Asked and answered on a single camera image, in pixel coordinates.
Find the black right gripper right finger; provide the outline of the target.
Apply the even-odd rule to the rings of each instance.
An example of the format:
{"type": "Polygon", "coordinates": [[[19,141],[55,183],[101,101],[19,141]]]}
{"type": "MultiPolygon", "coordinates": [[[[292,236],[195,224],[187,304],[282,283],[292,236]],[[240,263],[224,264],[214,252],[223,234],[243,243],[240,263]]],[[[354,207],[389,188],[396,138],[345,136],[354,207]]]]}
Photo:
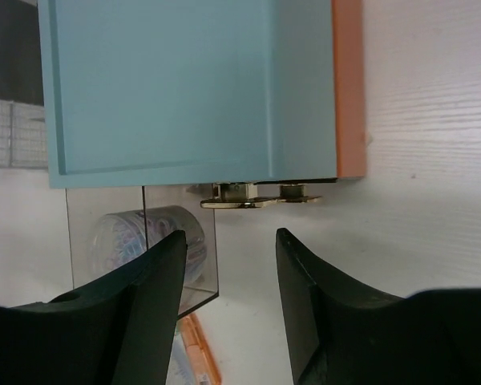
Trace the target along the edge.
{"type": "Polygon", "coordinates": [[[287,229],[277,276],[296,384],[481,384],[481,288],[400,298],[322,260],[287,229]]]}

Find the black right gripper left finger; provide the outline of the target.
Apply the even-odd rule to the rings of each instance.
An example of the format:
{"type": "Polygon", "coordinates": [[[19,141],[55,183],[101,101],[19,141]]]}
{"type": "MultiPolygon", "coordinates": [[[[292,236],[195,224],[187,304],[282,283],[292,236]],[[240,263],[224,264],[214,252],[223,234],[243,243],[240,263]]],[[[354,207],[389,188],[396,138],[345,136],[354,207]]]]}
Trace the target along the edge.
{"type": "Polygon", "coordinates": [[[49,302],[0,306],[0,384],[163,384],[184,284],[177,230],[49,302]]]}

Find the clear jar of paperclips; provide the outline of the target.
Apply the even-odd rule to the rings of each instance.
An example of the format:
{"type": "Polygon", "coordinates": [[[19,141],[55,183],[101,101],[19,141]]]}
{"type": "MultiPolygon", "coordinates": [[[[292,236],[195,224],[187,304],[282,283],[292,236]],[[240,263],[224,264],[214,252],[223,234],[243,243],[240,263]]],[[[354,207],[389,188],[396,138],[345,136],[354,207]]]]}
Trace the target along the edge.
{"type": "Polygon", "coordinates": [[[185,231],[184,283],[191,284],[204,269],[208,254],[206,237],[196,217],[179,205],[100,217],[87,240],[88,265],[93,275],[100,277],[137,258],[176,230],[185,231]]]}

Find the transparent brown drawer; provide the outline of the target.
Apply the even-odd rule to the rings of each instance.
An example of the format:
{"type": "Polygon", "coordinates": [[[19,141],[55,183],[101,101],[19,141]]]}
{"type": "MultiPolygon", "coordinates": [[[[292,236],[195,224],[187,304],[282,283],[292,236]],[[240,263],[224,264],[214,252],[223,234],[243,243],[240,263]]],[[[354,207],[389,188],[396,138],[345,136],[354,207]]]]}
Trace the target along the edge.
{"type": "Polygon", "coordinates": [[[216,218],[200,206],[209,184],[66,191],[71,269],[75,287],[130,262],[176,230],[187,254],[179,315],[219,296],[216,218]]]}

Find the clear blue-capped bottle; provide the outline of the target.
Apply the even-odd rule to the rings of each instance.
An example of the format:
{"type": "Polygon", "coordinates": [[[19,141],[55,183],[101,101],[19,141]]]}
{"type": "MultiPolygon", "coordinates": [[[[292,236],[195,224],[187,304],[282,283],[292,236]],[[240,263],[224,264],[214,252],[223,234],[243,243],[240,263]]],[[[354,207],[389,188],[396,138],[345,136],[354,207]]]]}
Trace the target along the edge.
{"type": "Polygon", "coordinates": [[[195,375],[180,333],[175,333],[168,364],[166,385],[195,385],[195,375]]]}

